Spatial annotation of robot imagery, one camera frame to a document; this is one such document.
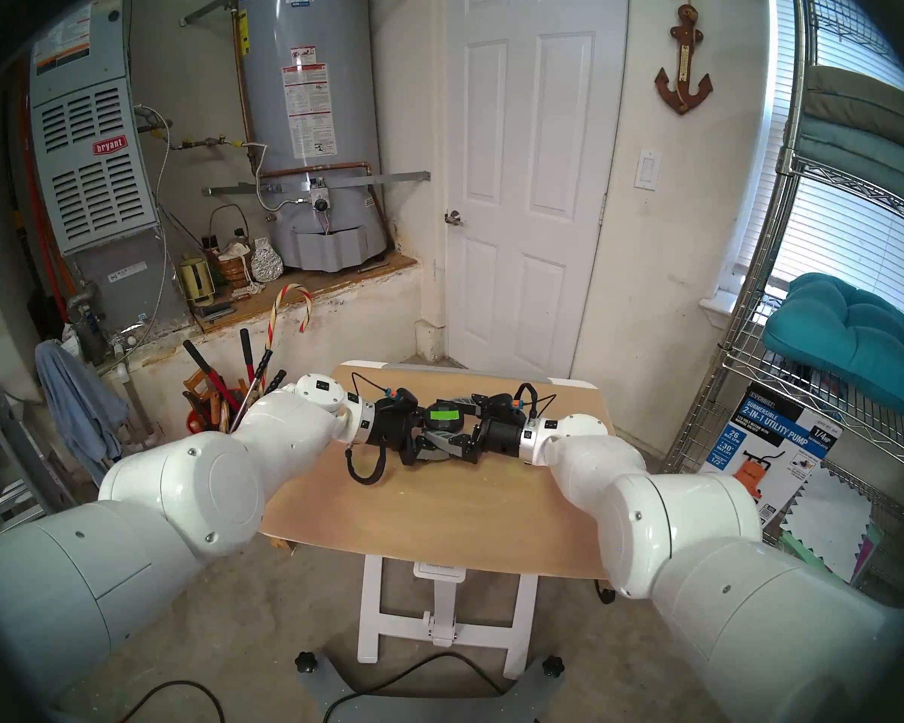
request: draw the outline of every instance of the tool handle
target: tool handle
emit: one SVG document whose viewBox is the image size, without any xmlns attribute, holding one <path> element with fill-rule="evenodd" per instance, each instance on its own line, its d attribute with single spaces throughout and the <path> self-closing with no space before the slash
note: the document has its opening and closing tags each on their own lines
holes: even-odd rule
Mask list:
<svg viewBox="0 0 904 723">
<path fill-rule="evenodd" d="M 211 365 L 208 365 L 208 361 L 201 357 L 201 353 L 197 351 L 197 347 L 194 346 L 194 343 L 190 339 L 184 340 L 184 349 L 188 351 L 188 354 L 191 355 L 194 362 L 197 363 L 197 366 L 204 371 L 205 375 L 210 376 L 214 373 Z"/>
<path fill-rule="evenodd" d="M 272 381 L 268 384 L 268 387 L 265 389 L 265 396 L 271 393 L 273 390 L 277 389 L 278 386 L 281 385 L 281 381 L 284 380 L 284 377 L 287 375 L 284 370 L 278 370 L 276 372 L 275 377 L 273 377 Z"/>
<path fill-rule="evenodd" d="M 252 354 L 252 335 L 247 329 L 241 330 L 241 349 L 245 353 L 245 367 L 247 367 L 247 381 L 254 379 L 254 355 Z"/>
<path fill-rule="evenodd" d="M 265 354 L 261 356 L 261 362 L 258 363 L 258 369 L 254 371 L 253 381 L 260 381 L 261 376 L 265 374 L 265 369 L 268 367 L 268 363 L 271 361 L 271 355 L 275 354 L 272 350 L 265 350 Z"/>
<path fill-rule="evenodd" d="M 254 391 L 254 387 L 257 386 L 261 382 L 261 376 L 265 374 L 265 368 L 268 367 L 268 363 L 271 360 L 271 355 L 275 354 L 271 350 L 265 350 L 265 354 L 261 357 L 261 362 L 258 363 L 258 369 L 254 371 L 254 377 L 252 378 L 252 387 L 247 390 L 247 394 L 245 395 L 245 400 L 241 402 L 241 408 L 238 410 L 237 415 L 234 417 L 234 423 L 231 425 L 231 429 L 228 432 L 234 432 L 238 429 L 238 425 L 241 424 L 241 420 L 245 416 L 245 409 L 247 409 L 247 403 L 252 400 L 252 391 Z"/>
<path fill-rule="evenodd" d="M 197 394 L 191 393 L 190 391 L 181 391 L 181 395 L 188 400 L 189 404 L 191 404 L 191 408 L 194 410 L 194 413 L 197 414 L 197 418 L 200 419 L 201 424 L 204 425 L 204 429 L 210 430 L 211 420 L 209 420 L 206 413 L 204 413 L 204 406 L 201 405 L 201 400 L 197 397 Z"/>
<path fill-rule="evenodd" d="M 218 371 L 212 370 L 207 376 L 208 380 L 211 381 L 211 383 L 214 384 L 214 387 L 221 393 L 221 398 L 228 403 L 228 406 L 235 411 L 240 409 L 241 405 L 235 400 L 234 396 L 231 395 L 231 391 L 228 390 L 228 387 L 224 384 L 224 380 L 218 375 Z"/>
</svg>

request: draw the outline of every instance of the cardboard box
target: cardboard box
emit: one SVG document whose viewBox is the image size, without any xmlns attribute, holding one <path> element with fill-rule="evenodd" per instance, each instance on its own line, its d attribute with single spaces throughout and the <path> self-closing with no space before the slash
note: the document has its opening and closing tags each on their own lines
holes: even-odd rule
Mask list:
<svg viewBox="0 0 904 723">
<path fill-rule="evenodd" d="M 735 476 L 767 525 L 841 437 L 830 417 L 752 383 L 701 473 Z"/>
</svg>

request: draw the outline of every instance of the water heater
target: water heater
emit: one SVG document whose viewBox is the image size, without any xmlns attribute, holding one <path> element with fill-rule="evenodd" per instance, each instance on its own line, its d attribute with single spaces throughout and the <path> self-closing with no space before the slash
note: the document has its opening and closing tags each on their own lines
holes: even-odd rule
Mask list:
<svg viewBox="0 0 904 723">
<path fill-rule="evenodd" d="M 368 0 L 242 0 L 249 135 L 266 143 L 269 229 L 285 264 L 335 272 L 385 250 L 377 202 L 346 179 L 379 172 Z"/>
</svg>

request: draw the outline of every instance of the white table legs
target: white table legs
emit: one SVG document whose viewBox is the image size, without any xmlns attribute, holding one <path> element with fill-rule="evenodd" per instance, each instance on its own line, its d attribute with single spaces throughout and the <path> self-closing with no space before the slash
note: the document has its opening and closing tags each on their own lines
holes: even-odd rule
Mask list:
<svg viewBox="0 0 904 723">
<path fill-rule="evenodd" d="M 467 625 L 455 621 L 456 584 L 466 578 L 463 568 L 446 568 L 416 562 L 419 577 L 435 582 L 435 612 L 425 612 L 421 619 L 383 613 L 381 556 L 365 556 L 365 573 L 361 584 L 359 616 L 359 662 L 376 663 L 379 659 L 379 636 L 405 637 L 430 641 L 442 648 L 453 644 L 479 648 L 502 648 L 506 651 L 506 679 L 518 679 L 525 671 L 532 633 L 532 615 L 536 608 L 538 575 L 520 575 L 516 610 L 512 627 Z"/>
</svg>

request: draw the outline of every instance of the light switch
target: light switch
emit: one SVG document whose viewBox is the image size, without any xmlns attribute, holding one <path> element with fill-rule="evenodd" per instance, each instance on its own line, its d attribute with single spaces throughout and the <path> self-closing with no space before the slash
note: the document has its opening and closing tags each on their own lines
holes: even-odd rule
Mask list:
<svg viewBox="0 0 904 723">
<path fill-rule="evenodd" d="M 639 162 L 636 164 L 636 182 L 633 186 L 637 189 L 657 189 L 659 178 L 659 159 L 663 153 L 656 149 L 642 149 L 639 151 Z"/>
</svg>

